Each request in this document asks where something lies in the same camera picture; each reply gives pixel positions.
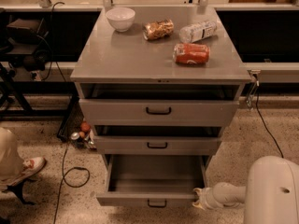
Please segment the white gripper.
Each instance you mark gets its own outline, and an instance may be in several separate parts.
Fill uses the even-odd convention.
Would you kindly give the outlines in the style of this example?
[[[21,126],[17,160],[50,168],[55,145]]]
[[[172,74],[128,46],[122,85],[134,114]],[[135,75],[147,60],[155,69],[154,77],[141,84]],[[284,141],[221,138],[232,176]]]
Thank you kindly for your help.
[[[213,188],[194,188],[193,191],[198,199],[192,203],[192,206],[199,209],[216,209],[218,207],[213,194]]]

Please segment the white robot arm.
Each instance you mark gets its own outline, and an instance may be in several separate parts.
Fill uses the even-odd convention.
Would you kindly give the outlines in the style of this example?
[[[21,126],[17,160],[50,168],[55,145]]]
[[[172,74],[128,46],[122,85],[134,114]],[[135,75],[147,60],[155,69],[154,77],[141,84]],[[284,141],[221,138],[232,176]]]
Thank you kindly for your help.
[[[249,169],[246,186],[227,182],[213,188],[195,188],[192,203],[203,210],[244,205],[244,224],[299,224],[299,165],[265,156]]]

